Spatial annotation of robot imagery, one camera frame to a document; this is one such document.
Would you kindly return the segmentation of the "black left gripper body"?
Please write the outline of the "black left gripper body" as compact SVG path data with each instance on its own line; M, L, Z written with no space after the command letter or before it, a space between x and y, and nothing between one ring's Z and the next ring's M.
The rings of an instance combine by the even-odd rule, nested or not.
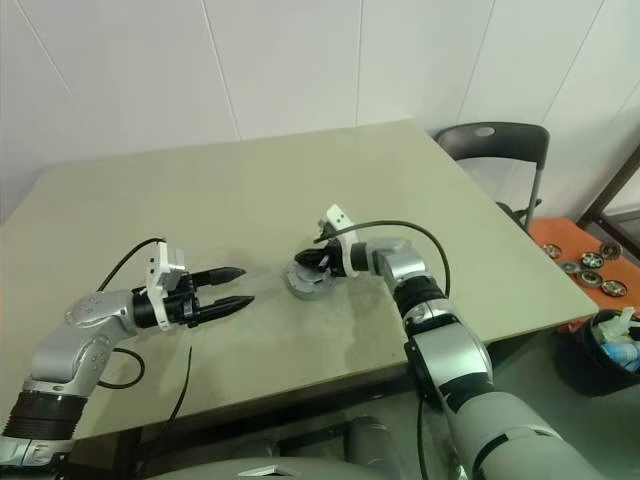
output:
M187 326L188 328L195 328L199 325L200 302L197 289L192 275L184 273L177 285L167 291L163 303L170 324Z

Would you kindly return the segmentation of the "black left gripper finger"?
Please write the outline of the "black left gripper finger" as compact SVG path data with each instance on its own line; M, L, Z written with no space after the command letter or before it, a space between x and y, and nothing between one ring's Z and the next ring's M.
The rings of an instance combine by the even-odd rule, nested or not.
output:
M198 309L197 323L203 324L232 315L255 300L254 296L229 296Z
M197 288L229 283L243 275L246 271L239 267L219 267L192 274L192 281Z

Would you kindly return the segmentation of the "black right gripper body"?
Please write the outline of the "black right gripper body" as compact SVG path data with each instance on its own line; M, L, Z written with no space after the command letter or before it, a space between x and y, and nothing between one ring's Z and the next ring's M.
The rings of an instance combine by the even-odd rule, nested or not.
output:
M324 254L328 256L328 268L336 278L346 278L348 276L344 266L344 236L332 237L325 240L323 247Z

